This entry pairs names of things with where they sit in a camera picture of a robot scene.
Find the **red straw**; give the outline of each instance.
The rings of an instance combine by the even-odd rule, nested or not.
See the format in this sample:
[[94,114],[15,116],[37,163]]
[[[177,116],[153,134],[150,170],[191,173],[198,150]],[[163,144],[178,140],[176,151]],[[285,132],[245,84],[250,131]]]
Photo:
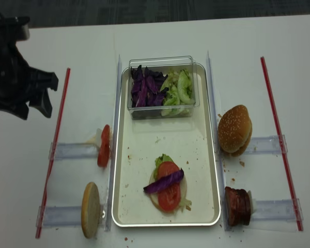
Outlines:
[[[65,79],[65,82],[64,82],[64,86],[63,86],[61,104],[60,104],[60,109],[59,109],[59,112],[58,112],[58,117],[57,117],[57,122],[56,122],[56,129],[55,129],[55,135],[54,135],[54,139],[53,139],[53,152],[55,152],[56,144],[57,144],[57,140],[58,140],[58,134],[60,132],[60,126],[61,126],[64,102],[66,100],[66,95],[67,95],[69,77],[70,77],[70,68],[67,69],[66,79]],[[39,221],[40,226],[37,227],[36,239],[40,238],[41,224],[42,224],[44,209],[45,209],[46,200],[47,200],[47,191],[46,191],[46,189],[47,189],[47,182],[48,182],[48,179],[49,179],[51,171],[52,171],[53,163],[54,163],[54,160],[50,160],[49,165],[48,165],[48,171],[47,171],[47,177],[46,177],[46,182],[45,182],[45,188],[43,190],[43,196],[42,196],[42,202],[41,202],[41,215],[40,215],[40,221]]]
[[280,147],[281,147],[282,156],[283,156],[283,160],[284,160],[285,171],[286,171],[286,176],[287,176],[288,186],[289,186],[289,191],[290,191],[290,197],[293,200],[293,204],[294,204],[294,210],[295,210],[295,216],[297,219],[296,222],[298,225],[298,230],[303,231],[301,213],[300,213],[300,210],[299,210],[297,203],[295,201],[297,198],[296,198],[295,189],[294,189],[294,185],[293,185],[293,179],[292,179],[291,174],[290,174],[288,158],[287,158],[287,154],[284,153],[284,143],[283,143],[282,138],[281,138],[282,133],[281,133],[281,128],[280,128],[279,119],[278,119],[278,115],[277,115],[277,110],[276,110],[275,104],[274,104],[274,98],[273,98],[272,89],[271,89],[271,85],[270,85],[268,69],[267,69],[267,66],[265,64],[264,57],[261,57],[260,61],[262,63],[265,83],[267,85],[267,89],[268,89],[268,93],[269,93],[269,98],[270,98],[270,103],[271,103],[271,108],[272,108],[272,114],[274,117],[275,128],[277,129],[277,135],[280,138]]

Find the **clear plastic container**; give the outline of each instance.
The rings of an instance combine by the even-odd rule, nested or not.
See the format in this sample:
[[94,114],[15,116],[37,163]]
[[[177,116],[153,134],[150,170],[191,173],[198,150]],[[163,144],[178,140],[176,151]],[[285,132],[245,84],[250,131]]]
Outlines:
[[153,58],[153,59],[134,59],[130,61],[129,70],[137,69],[142,66],[143,73],[148,67],[152,71],[162,72],[167,75],[172,69],[180,73],[181,70],[187,69],[192,80],[192,99],[194,104],[180,104],[172,106],[146,106],[132,107],[131,90],[133,87],[133,78],[129,76],[129,88],[127,97],[127,108],[132,119],[154,119],[154,118],[172,118],[172,117],[189,117],[193,115],[194,108],[199,106],[199,92],[197,86],[196,63],[191,56],[171,57],[171,58]]

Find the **sesame seed bun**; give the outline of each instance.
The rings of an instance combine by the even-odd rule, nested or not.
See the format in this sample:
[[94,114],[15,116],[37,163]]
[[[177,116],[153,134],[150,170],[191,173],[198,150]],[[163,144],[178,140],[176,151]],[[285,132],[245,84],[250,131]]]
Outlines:
[[221,148],[233,157],[246,150],[252,136],[252,121],[244,105],[227,111],[218,125],[218,139]]

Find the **baking tray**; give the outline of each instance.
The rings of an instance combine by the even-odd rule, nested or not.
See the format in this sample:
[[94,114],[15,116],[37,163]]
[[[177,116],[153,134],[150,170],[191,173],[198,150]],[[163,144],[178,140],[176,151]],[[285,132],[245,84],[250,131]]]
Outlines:
[[[112,203],[118,226],[210,226],[218,221],[221,207],[206,72],[200,64],[196,75],[200,107],[192,117],[132,120],[126,106],[129,70],[122,73]],[[143,192],[155,159],[163,153],[185,171],[191,211],[164,214]]]

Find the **purple cabbage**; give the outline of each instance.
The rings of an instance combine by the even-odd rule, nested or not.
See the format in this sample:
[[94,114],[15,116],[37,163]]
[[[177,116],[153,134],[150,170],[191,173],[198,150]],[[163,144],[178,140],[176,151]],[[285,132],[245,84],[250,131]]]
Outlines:
[[141,65],[131,70],[131,76],[133,79],[132,107],[163,105],[167,90],[160,92],[160,89],[168,76],[163,76],[162,72],[153,72],[147,67],[143,75]]
[[180,169],[177,172],[173,172],[170,175],[160,178],[159,180],[144,187],[144,192],[147,194],[153,194],[167,189],[170,185],[180,182],[184,178],[184,171]]
[[150,91],[153,94],[157,94],[159,90],[157,89],[157,86],[155,84],[154,78],[150,75],[149,72],[150,72],[149,69],[146,67],[146,69],[145,69],[145,79],[146,79],[147,87],[150,89]]
[[164,90],[162,90],[160,93],[158,93],[155,97],[155,99],[153,100],[153,105],[152,106],[162,106],[162,102],[164,100],[164,98],[166,97],[166,92],[169,90],[169,88],[165,88]]
[[147,98],[147,86],[146,80],[143,78],[143,82],[141,84],[141,92],[139,94],[139,98],[135,104],[136,107],[145,107],[146,106],[146,98]]

